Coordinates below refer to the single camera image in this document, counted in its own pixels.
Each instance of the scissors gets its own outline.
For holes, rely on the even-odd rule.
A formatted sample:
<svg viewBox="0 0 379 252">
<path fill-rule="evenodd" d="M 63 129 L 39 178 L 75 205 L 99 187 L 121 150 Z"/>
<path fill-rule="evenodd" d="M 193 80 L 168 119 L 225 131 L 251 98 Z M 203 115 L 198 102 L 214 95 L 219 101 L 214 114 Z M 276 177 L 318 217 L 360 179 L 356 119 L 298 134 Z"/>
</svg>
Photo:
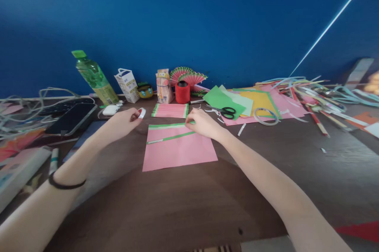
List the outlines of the scissors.
<svg viewBox="0 0 379 252">
<path fill-rule="evenodd" d="M 231 107 L 224 107 L 222 109 L 218 109 L 218 108 L 211 107 L 209 105 L 205 105 L 205 106 L 213 110 L 219 111 L 221 113 L 221 116 L 223 116 L 224 118 L 228 120 L 234 119 L 234 114 L 236 113 L 236 110 Z"/>
</svg>

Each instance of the black hair tie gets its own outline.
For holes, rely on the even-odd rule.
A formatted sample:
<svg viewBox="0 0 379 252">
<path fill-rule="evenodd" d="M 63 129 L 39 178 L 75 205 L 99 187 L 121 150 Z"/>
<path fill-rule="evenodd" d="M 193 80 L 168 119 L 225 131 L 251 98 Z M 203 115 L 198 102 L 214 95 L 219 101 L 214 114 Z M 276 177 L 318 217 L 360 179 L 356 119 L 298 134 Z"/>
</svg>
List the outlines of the black hair tie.
<svg viewBox="0 0 379 252">
<path fill-rule="evenodd" d="M 53 187 L 55 187 L 57 189 L 60 189 L 60 190 L 72 190 L 72 189 L 76 189 L 76 188 L 79 188 L 79 187 L 83 186 L 84 183 L 86 182 L 86 180 L 84 180 L 82 183 L 77 184 L 77 185 L 62 185 L 62 184 L 58 184 L 54 180 L 54 173 L 55 173 L 55 171 L 50 174 L 50 176 L 49 176 L 49 183 Z"/>
</svg>

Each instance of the forearm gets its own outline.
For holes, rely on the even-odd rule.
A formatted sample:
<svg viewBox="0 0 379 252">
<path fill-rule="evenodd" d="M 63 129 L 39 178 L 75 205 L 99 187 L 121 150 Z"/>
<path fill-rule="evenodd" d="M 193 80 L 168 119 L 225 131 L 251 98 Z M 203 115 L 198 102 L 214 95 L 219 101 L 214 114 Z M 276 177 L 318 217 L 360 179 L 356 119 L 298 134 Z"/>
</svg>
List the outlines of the forearm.
<svg viewBox="0 0 379 252">
<path fill-rule="evenodd" d="M 287 175 L 228 131 L 221 132 L 218 141 L 279 214 L 297 251 L 351 252 L 310 198 Z"/>
<path fill-rule="evenodd" d="M 282 219 L 293 214 L 309 216 L 318 213 L 295 182 L 232 134 L 223 132 L 220 143 Z"/>
<path fill-rule="evenodd" d="M 89 138 L 54 174 L 59 184 L 83 182 L 104 145 Z M 0 226 L 0 246 L 4 251 L 42 251 L 68 213 L 81 188 L 60 190 L 43 183 Z"/>
</svg>

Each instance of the black scissors handle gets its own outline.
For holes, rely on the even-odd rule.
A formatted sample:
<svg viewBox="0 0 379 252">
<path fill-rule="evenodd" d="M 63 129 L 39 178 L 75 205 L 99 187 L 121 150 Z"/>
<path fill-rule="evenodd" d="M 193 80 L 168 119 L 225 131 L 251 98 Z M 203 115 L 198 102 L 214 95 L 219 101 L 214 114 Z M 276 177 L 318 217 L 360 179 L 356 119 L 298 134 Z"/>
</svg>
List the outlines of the black scissors handle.
<svg viewBox="0 0 379 252">
<path fill-rule="evenodd" d="M 228 120 L 232 120 L 234 119 L 234 114 L 236 113 L 236 110 L 231 107 L 224 107 L 221 109 L 220 113 L 221 113 L 221 116 L 223 116 L 224 118 Z"/>
</svg>

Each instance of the green plastic bottle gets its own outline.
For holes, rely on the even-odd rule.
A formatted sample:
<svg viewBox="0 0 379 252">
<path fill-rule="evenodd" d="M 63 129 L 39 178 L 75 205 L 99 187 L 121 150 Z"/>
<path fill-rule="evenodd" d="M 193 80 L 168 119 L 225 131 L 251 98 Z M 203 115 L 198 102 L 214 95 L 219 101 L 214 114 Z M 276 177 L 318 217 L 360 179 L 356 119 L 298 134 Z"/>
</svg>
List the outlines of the green plastic bottle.
<svg viewBox="0 0 379 252">
<path fill-rule="evenodd" d="M 90 60 L 84 51 L 78 50 L 71 53 L 78 59 L 76 68 L 104 105 L 117 103 L 118 97 L 98 64 Z"/>
</svg>

